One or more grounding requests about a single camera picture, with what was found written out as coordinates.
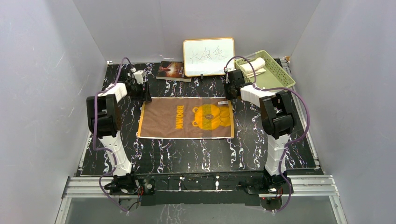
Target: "black wire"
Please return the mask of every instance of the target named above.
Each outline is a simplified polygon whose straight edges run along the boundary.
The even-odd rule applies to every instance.
[[[128,211],[131,210],[131,208],[132,208],[136,203],[139,203],[139,201],[133,203],[133,204],[131,205],[131,207],[129,207]]]

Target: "yellow lettering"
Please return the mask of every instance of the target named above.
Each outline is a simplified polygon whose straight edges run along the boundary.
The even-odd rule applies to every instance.
[[[176,110],[176,129],[183,129],[183,109],[184,106],[177,106]]]

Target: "small whiteboard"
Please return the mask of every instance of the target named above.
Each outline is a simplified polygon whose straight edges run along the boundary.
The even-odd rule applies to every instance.
[[[183,42],[184,73],[188,77],[224,75],[224,67],[233,56],[233,38]],[[234,67],[234,60],[229,65]]]

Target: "gray floor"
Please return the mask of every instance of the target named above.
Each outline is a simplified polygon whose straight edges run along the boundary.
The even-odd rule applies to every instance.
[[[124,201],[127,207],[130,202]],[[293,197],[288,207],[276,213],[244,204],[166,204],[141,206],[131,214],[119,210],[106,198],[73,198],[67,224],[336,224],[328,196]]]

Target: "white wall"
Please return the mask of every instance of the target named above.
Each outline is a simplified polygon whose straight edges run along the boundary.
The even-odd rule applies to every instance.
[[[1,1],[0,223],[54,223],[105,67],[71,0]]]
[[[319,0],[74,0],[106,60],[183,60],[187,39],[232,37],[236,55],[290,55]]]
[[[291,57],[350,224],[396,223],[396,1],[322,0]]]

